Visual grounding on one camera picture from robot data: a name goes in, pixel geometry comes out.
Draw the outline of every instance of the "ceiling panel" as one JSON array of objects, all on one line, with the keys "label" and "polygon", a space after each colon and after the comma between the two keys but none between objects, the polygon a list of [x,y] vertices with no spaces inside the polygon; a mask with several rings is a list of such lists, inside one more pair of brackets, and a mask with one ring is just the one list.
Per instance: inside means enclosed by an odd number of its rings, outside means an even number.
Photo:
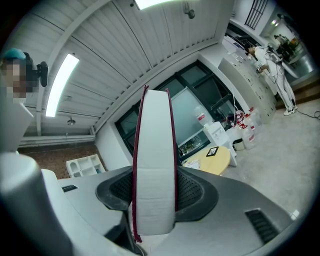
[{"label": "ceiling panel", "polygon": [[[35,64],[48,62],[64,31],[95,2],[42,1],[15,31],[7,49],[15,47],[30,53]],[[49,67],[42,100],[42,135],[65,134],[66,129],[71,134],[88,134],[106,112],[114,111],[116,105],[164,67],[190,54],[194,45],[201,49],[203,42],[217,42],[219,38],[214,39],[222,0],[188,1],[189,8],[195,11],[194,19],[184,14],[184,2],[138,10],[136,5],[130,6],[132,0],[113,0],[79,24]],[[74,54],[79,63],[62,92],[56,117],[47,119],[50,90],[67,54]],[[34,116],[37,99],[37,93],[32,93],[25,104]],[[70,117],[85,120],[79,119],[68,127]],[[34,135],[36,130],[34,118],[26,134]]]}]

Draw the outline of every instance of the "white wall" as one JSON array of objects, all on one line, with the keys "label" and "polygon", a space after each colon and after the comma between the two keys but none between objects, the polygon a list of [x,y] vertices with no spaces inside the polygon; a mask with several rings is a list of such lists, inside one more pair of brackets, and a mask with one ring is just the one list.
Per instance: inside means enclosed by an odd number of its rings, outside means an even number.
[{"label": "white wall", "polygon": [[104,124],[96,135],[95,144],[108,171],[132,165],[133,158],[114,123]]},{"label": "white wall", "polygon": [[220,62],[225,55],[227,55],[227,49],[219,43],[202,49],[199,52],[198,60],[206,65],[225,84],[225,86],[233,93],[243,111],[247,113],[249,111],[249,107],[246,101],[225,74],[218,69]]},{"label": "white wall", "polygon": [[256,28],[252,29],[245,25],[245,22],[247,20],[253,2],[254,0],[236,0],[233,9],[235,12],[235,16],[234,18],[230,19],[230,22],[242,29],[261,45],[267,45],[268,40],[262,37],[261,33],[265,26],[269,23],[269,19],[273,15],[277,3],[274,0],[268,0],[263,15],[261,16]]},{"label": "white wall", "polygon": [[[189,56],[177,61],[171,66],[167,67],[165,70],[157,74],[151,80],[149,80],[146,85],[149,86],[150,90],[153,90],[162,82],[167,80],[169,77],[173,76],[175,72],[178,72],[185,68],[186,66],[194,63],[198,59],[199,52],[195,52],[190,54]],[[110,117],[111,122],[118,121],[134,104],[141,100],[142,92],[144,90],[144,86],[136,91],[126,102],[122,104]]]},{"label": "white wall", "polygon": [[[195,52],[182,60],[174,63],[170,67],[166,68],[163,72],[152,78],[147,84],[150,89],[154,89],[160,85],[163,81],[171,77],[175,72],[180,71],[186,66],[194,63],[196,60],[200,60],[205,64],[212,72],[214,72],[220,80],[228,87],[228,89],[234,93],[235,98],[243,108],[245,112],[249,111],[249,107],[230,82],[230,80],[218,69],[218,66],[224,55],[227,54],[227,49],[221,44],[215,44],[207,47],[201,51]],[[95,139],[96,146],[101,154],[101,157],[109,171],[132,165],[133,158],[129,153],[125,143],[123,142],[116,126],[115,122],[122,117],[126,111],[128,111],[132,105],[136,104],[142,95],[142,90],[138,90],[134,93],[117,111],[111,116],[109,121],[98,131]]]}]

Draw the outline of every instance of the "ceiling light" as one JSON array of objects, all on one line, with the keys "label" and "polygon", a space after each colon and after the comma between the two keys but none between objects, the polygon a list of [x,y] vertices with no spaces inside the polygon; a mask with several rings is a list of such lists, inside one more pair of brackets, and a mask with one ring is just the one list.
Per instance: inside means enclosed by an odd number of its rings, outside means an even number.
[{"label": "ceiling light", "polygon": [[46,112],[45,116],[46,117],[55,117],[56,116],[56,111],[58,107],[58,103],[60,100],[60,96],[62,94],[62,91],[72,73],[74,68],[76,67],[79,59],[74,57],[71,54],[68,54],[62,65],[59,68],[58,73],[56,74],[56,77],[53,81],[53,85],[50,91],[49,95],[49,100],[48,104],[46,106]]},{"label": "ceiling light", "polygon": [[135,0],[136,5],[138,6],[138,8],[140,10],[145,9],[150,6],[161,4],[164,2],[169,2],[169,1],[172,1],[172,0]]}]

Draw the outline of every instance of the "white lab coat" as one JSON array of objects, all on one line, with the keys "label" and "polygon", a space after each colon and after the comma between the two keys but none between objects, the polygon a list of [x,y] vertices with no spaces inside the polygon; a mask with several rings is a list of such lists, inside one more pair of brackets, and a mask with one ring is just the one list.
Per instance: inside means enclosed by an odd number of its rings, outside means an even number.
[{"label": "white lab coat", "polygon": [[268,65],[268,70],[272,76],[273,82],[277,85],[279,93],[284,105],[288,111],[294,108],[293,101],[296,102],[295,94],[285,77],[285,69],[280,64],[276,64],[264,47],[257,46],[254,48],[254,55],[260,61],[261,65]]}]

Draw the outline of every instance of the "white sneaker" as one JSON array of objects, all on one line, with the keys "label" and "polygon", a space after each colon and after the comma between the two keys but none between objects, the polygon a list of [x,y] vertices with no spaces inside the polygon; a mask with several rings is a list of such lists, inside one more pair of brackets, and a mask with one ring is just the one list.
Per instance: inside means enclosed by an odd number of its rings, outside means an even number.
[{"label": "white sneaker", "polygon": [[289,116],[289,115],[291,115],[291,114],[293,114],[295,112],[295,109],[292,109],[292,110],[290,110],[290,111],[288,111],[288,110],[286,110],[286,111],[284,111],[284,115],[285,116]]}]

